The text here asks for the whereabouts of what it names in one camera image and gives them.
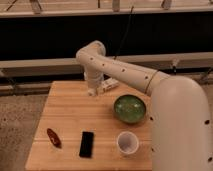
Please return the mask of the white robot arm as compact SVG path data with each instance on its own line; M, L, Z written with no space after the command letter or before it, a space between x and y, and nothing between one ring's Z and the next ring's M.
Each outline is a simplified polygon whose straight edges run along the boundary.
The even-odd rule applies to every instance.
M196 81L110 59L100 41L79 49L76 60L90 94L108 75L150 97L152 171L213 171L211 111Z

